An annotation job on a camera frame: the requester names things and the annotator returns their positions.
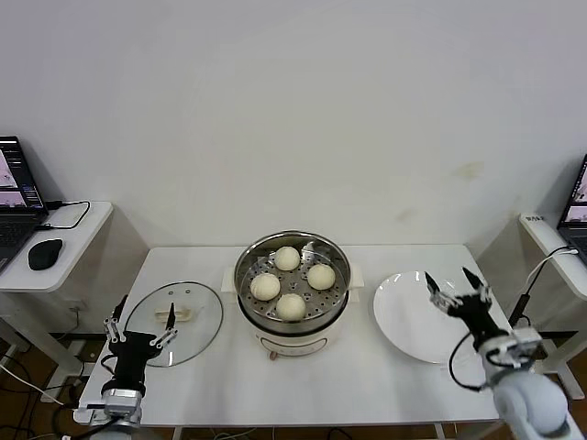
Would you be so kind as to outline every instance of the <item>floor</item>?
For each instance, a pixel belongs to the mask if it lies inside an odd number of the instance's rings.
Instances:
[[[102,348],[102,342],[89,341],[80,354],[80,359],[85,362],[95,361]],[[0,341],[0,353],[5,353],[7,345]],[[41,388],[49,381],[50,373],[55,369],[55,364],[48,357],[32,347],[27,353],[19,353],[16,360],[20,362],[30,375],[30,381]],[[16,363],[8,365],[17,375],[26,375]],[[587,390],[587,351],[583,352],[570,364],[577,379]],[[79,395],[83,389],[83,383],[71,386],[63,390],[60,400],[69,402],[70,390]],[[34,395],[28,397],[28,387],[9,377],[0,374],[0,440],[27,440],[35,435],[52,433],[51,418],[58,405],[56,403],[41,403]],[[570,410],[575,421],[584,433],[587,433],[587,401],[572,401]],[[59,414],[59,426],[68,434],[80,434],[84,432],[83,426],[77,425],[72,419],[72,412],[64,411]],[[448,438],[454,437],[455,430],[461,431],[466,425],[457,423],[444,424],[444,431]],[[171,440],[173,430],[161,428],[154,430],[162,439]],[[219,433],[230,435],[241,434],[248,429],[212,429],[190,428],[184,429],[183,440],[206,439],[212,440]],[[341,430],[333,427],[308,427],[285,428],[277,427],[273,431],[270,427],[258,428],[246,436],[243,440],[374,440],[374,439],[428,439],[437,438],[434,426],[431,424],[406,425],[406,426],[351,426]],[[513,438],[507,427],[500,428],[497,432],[486,437],[488,440]]]

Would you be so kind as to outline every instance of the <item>laptop screen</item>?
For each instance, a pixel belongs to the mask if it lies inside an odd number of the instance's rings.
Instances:
[[[0,137],[0,213],[45,211],[16,137]]]
[[[587,225],[587,156],[583,159],[579,177],[570,194],[567,207],[560,219],[561,225]]]

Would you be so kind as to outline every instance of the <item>steamed bun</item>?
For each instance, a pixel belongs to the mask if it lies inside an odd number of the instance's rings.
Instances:
[[[305,316],[305,301],[295,293],[287,293],[279,299],[275,311],[284,321],[300,321]]]
[[[300,254],[291,246],[280,247],[275,252],[275,266],[279,270],[294,270],[300,265]]]
[[[325,291],[334,286],[336,275],[330,266],[316,264],[308,271],[308,283],[317,291]]]
[[[275,298],[281,285],[272,273],[261,273],[250,282],[250,292],[260,301],[269,301]]]

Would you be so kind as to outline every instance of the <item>laptop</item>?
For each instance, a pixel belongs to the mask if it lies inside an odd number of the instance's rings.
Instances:
[[[0,271],[47,214],[18,138],[0,137]]]
[[[565,240],[579,250],[579,257],[587,264],[587,156],[579,171],[567,206],[559,221],[558,230]]]

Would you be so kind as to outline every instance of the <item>black cable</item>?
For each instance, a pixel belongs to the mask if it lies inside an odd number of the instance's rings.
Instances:
[[[348,440],[352,440],[352,436],[340,428],[332,428],[330,431],[328,431],[328,440],[332,440],[332,434],[335,432],[339,432],[339,433],[343,434],[345,437],[347,437]]]
[[[531,327],[532,326],[532,321],[530,321],[530,318],[528,318],[525,314],[523,314],[522,316],[520,316],[520,318],[524,318],[524,319],[527,320],[528,327]]]
[[[68,330],[67,332],[65,332],[63,335],[59,336],[55,340],[56,341],[61,341],[65,336],[67,336],[71,332],[74,332],[78,328],[80,328],[80,309],[78,309],[77,307],[75,307],[75,325],[72,327],[71,330]]]
[[[571,247],[569,246],[561,246],[561,247],[557,247],[556,249],[554,249],[552,252],[550,252],[547,255],[548,257],[552,257],[554,254],[556,254],[557,252],[559,252],[562,249],[569,249],[571,250]],[[544,261],[541,265],[540,265],[540,269],[538,269],[538,272],[536,273],[536,276],[534,277],[534,279],[532,280],[532,282],[530,283],[530,285],[528,286],[527,290],[526,290],[526,295],[530,294],[530,291],[532,290],[532,288],[534,287],[534,284],[536,284],[536,280],[538,279],[538,275],[540,275],[540,272],[544,269],[544,266],[549,262],[550,260],[547,259],[546,261]]]
[[[37,436],[32,429],[19,428],[17,426],[13,426],[12,424],[2,424],[2,425],[0,425],[0,430],[2,430],[2,429],[14,429],[16,432],[23,431],[23,432],[26,432],[29,437],[36,437]]]
[[[462,346],[462,343],[465,342],[465,340],[469,336],[471,336],[471,332],[468,332],[465,336],[463,336],[462,339],[457,344],[457,346],[455,346],[455,349],[452,350],[452,353],[450,354],[450,359],[449,359],[449,373],[450,373],[450,376],[452,377],[452,379],[455,381],[455,383],[457,385],[459,385],[461,388],[464,388],[465,390],[469,390],[469,391],[479,392],[483,389],[483,386],[466,385],[466,384],[462,383],[460,380],[457,379],[457,377],[455,376],[455,372],[452,369],[452,362],[455,359],[455,355],[457,354],[457,351],[459,351],[460,346]]]
[[[487,352],[487,354],[485,355],[485,358],[487,359],[487,361],[492,364],[495,365],[496,367],[502,367],[503,369],[518,369],[514,364],[503,364],[501,362],[497,362],[495,360],[492,359],[493,355],[496,355],[497,353],[499,353],[499,350],[493,350],[493,351],[489,351]],[[519,369],[526,369],[526,368],[530,368],[532,366],[532,364],[534,363],[534,360],[529,359],[526,362],[522,362],[520,364]]]
[[[99,426],[96,426],[93,429],[90,429],[89,431],[83,433],[83,434],[79,434],[79,435],[72,435],[70,437],[70,440],[82,440],[84,438],[89,437],[90,435],[94,435],[99,433],[100,431],[104,431],[108,426],[112,426],[113,424],[115,424],[116,422],[118,422],[120,419],[122,419],[122,417],[112,417],[112,419],[110,419],[108,422],[101,424]]]
[[[8,358],[8,359],[10,359],[11,362],[14,362],[15,364],[17,364],[25,373],[25,379],[27,380],[27,382],[32,383],[32,380],[30,378],[30,373],[28,372],[27,368],[24,365],[22,365],[19,361],[17,361],[13,357],[10,357],[7,354],[3,354],[2,358]],[[25,409],[23,410],[22,414],[20,415],[20,419],[18,420],[18,426],[17,426],[18,429],[15,430],[15,434],[13,435],[12,440],[17,440],[19,431],[25,430],[22,427],[22,423],[25,421],[25,418],[27,416],[27,409],[28,409],[28,406],[30,405],[30,398],[33,396],[33,394],[34,393],[32,392],[32,389],[29,388],[28,392],[27,392],[27,402],[25,403]]]
[[[508,322],[512,327],[515,326],[517,324],[517,322],[520,319],[522,319],[522,317],[524,317],[524,310],[526,309],[526,305],[527,305],[528,301],[530,301],[530,291],[534,287],[534,284],[536,284],[536,281],[537,281],[538,277],[540,276],[540,273],[542,272],[542,270],[544,269],[546,264],[550,261],[550,259],[548,259],[548,258],[552,257],[554,254],[556,254],[557,252],[559,252],[560,250],[563,250],[563,249],[571,249],[571,247],[569,247],[569,246],[557,247],[552,252],[550,252],[547,255],[547,259],[544,259],[544,261],[542,261],[542,264],[540,264],[540,267],[538,269],[538,272],[534,276],[534,279],[532,280],[532,282],[530,282],[530,285],[526,289],[526,292],[524,292],[523,294],[520,295],[520,297],[517,300],[517,303],[515,304],[514,310],[512,311],[512,314],[510,314],[510,318],[508,319]]]
[[[80,361],[82,362],[82,370],[80,371],[80,374],[77,378],[75,378],[75,381],[73,383],[68,383],[68,384],[64,384],[64,385],[60,385],[59,387],[50,387],[50,388],[46,388],[45,390],[51,390],[51,389],[55,389],[55,388],[69,388],[68,392],[70,393],[70,395],[72,394],[72,390],[75,389],[75,382],[77,382],[78,380],[82,380],[83,377],[83,371],[85,370],[85,362],[82,361],[80,359]],[[53,373],[55,372],[55,369],[57,369],[57,367],[55,367],[51,373],[49,373],[49,376],[47,376],[47,378],[43,381],[43,385],[47,384],[47,382],[50,381],[50,379],[53,377]],[[30,428],[30,426],[33,423],[33,420],[35,420],[34,415],[35,415],[35,409],[37,408],[37,403],[39,403],[40,399],[36,399],[35,402],[33,403],[32,408],[30,409],[30,413],[28,416],[28,428]]]
[[[78,377],[78,380],[82,377],[82,375],[83,375],[83,367],[82,367],[82,372],[80,373],[80,376]],[[80,404],[80,398],[75,395],[75,388],[73,388],[73,387],[69,388],[68,389],[68,393],[69,393],[69,397],[70,397],[69,403],[66,403],[66,404],[64,404],[62,406],[59,406],[53,412],[53,415],[51,417],[51,429],[52,429],[53,433],[55,435],[57,435],[58,437],[63,437],[64,435],[66,435],[64,432],[61,431],[61,428],[59,426],[59,415],[60,415],[60,413],[62,411],[64,411],[64,410],[74,410]],[[105,430],[111,424],[116,423],[121,418],[122,417],[113,417],[110,421],[108,421],[108,423],[105,423],[105,424],[101,424],[99,426],[96,426],[94,429],[90,429],[89,431],[87,431],[87,432],[85,432],[83,434],[72,435],[70,440],[82,440],[83,438],[86,438],[86,437],[88,437],[90,435],[94,435],[96,433],[99,433],[100,431]]]
[[[0,358],[9,358],[12,362],[17,364],[19,367],[21,367],[22,369],[25,369],[24,365],[22,365],[20,362],[18,362],[13,357],[10,357],[9,355],[3,354],[3,355],[0,355]],[[41,388],[43,391],[50,391],[50,390],[56,390],[58,388],[71,387],[71,385],[72,384],[66,384],[66,385],[58,385],[56,387],[48,387],[48,388],[39,387],[39,388]],[[37,390],[31,389],[31,388],[28,388],[28,390],[26,390],[26,391],[20,391],[20,390],[10,390],[9,388],[4,388],[4,387],[0,387],[0,391],[14,392],[15,394],[29,394],[30,392],[33,392],[33,393],[38,392]]]
[[[61,202],[61,201],[56,201],[56,202],[47,202],[46,205],[48,207],[48,209],[57,209],[61,206],[72,206],[74,204],[87,204],[87,206],[85,207],[85,209],[82,212],[82,215],[80,215],[80,218],[77,219],[77,221],[70,226],[54,226],[51,223],[46,223],[44,225],[38,225],[35,230],[37,231],[48,231],[50,229],[74,229],[76,226],[78,226],[80,224],[80,222],[83,220],[83,218],[85,217],[86,214],[88,214],[88,211],[90,211],[90,202],[87,200],[81,201],[81,202]]]
[[[109,359],[113,359],[113,358],[115,358],[115,357],[116,357],[115,355],[106,355],[106,356],[102,357],[102,359],[100,360],[100,365],[101,365],[102,367],[104,367],[104,369],[106,369],[107,371],[109,371],[109,372],[110,372],[110,374],[112,374],[113,376],[114,376],[114,370],[113,370],[113,369],[112,369],[110,366],[106,365],[106,363],[105,363],[105,362],[106,362],[107,360],[109,360]]]

